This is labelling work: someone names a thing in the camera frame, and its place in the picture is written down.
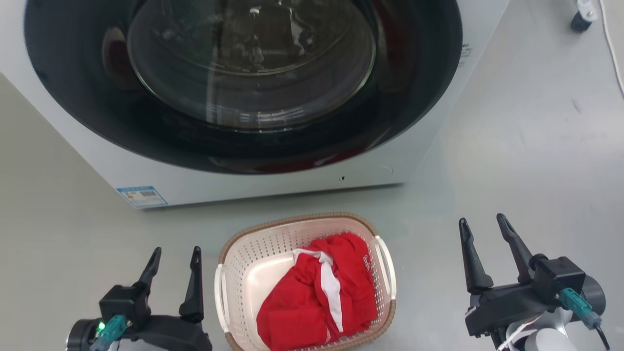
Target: basket handle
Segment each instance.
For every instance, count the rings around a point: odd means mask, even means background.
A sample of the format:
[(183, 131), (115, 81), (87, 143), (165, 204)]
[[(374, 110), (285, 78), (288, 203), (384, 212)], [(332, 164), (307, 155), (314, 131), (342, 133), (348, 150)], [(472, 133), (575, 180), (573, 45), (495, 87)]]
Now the basket handle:
[(392, 257), (390, 257), (390, 251), (388, 251), (384, 239), (379, 235), (375, 236), (375, 246), (379, 249), (378, 252), (381, 253), (379, 265), (381, 266), (381, 273), (389, 283), (390, 299), (396, 300), (396, 273), (394, 272), (394, 264), (392, 262)]
[(223, 264), (217, 266), (215, 271), (215, 306), (217, 307), (217, 317), (224, 333), (230, 332), (230, 315), (227, 312), (227, 295), (225, 290), (225, 272)]

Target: floor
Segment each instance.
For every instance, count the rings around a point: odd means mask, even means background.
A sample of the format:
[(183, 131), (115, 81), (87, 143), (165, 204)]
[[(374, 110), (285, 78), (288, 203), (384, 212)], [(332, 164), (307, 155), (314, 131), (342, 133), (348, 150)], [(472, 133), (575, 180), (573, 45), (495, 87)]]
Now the floor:
[[(612, 33), (621, 35), (624, 3), (605, 2)], [(176, 314), (199, 245), (204, 329), (215, 350), (228, 350), (212, 294), (228, 238), (269, 220), (348, 211), (378, 228), (399, 283), (392, 327), (362, 350), (493, 350), (464, 324), (469, 294), (457, 221), (468, 218), (494, 282), (510, 284), (517, 273), (498, 212), (534, 254), (566, 255), (601, 283), (603, 328), (620, 349), (624, 99), (602, 26), (571, 33), (569, 5), (512, 0), (425, 163), (403, 186), (133, 210), (0, 76), (4, 348), (63, 349), (72, 324), (97, 317), (97, 301), (114, 284), (135, 281), (156, 246), (163, 256), (150, 304), (155, 314)], [(624, 57), (624, 37), (614, 40)], [(600, 349), (579, 323), (568, 334), (579, 350)]]

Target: washing machine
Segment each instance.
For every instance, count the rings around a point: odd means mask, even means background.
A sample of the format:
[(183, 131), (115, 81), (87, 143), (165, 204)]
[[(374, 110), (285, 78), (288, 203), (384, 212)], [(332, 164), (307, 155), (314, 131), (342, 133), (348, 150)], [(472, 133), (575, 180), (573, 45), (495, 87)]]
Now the washing machine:
[(0, 0), (0, 70), (136, 208), (395, 184), (507, 3)]

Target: white stripe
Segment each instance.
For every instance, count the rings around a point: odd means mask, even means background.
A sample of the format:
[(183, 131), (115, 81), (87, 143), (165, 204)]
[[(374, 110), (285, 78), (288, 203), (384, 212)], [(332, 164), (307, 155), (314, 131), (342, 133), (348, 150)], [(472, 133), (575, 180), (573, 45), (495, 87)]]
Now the white stripe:
[(297, 259), (300, 254), (316, 257), (318, 262), (321, 262), (321, 289), (323, 289), (325, 296), (327, 296), (331, 318), (336, 323), (338, 331), (343, 333), (343, 308), (340, 303), (340, 282), (338, 281), (338, 278), (334, 276), (334, 272), (331, 271), (331, 266), (334, 264), (334, 260), (323, 251), (295, 249), (293, 250), (295, 263), (297, 263)]

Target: clothes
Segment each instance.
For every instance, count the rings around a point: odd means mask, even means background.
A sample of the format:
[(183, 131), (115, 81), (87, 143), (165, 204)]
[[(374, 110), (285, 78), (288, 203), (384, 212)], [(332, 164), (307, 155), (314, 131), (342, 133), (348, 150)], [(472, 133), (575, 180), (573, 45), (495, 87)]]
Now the clothes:
[(342, 233), (293, 251), (295, 266), (266, 298), (256, 322), (271, 351), (323, 345), (363, 332), (378, 317), (366, 243)]

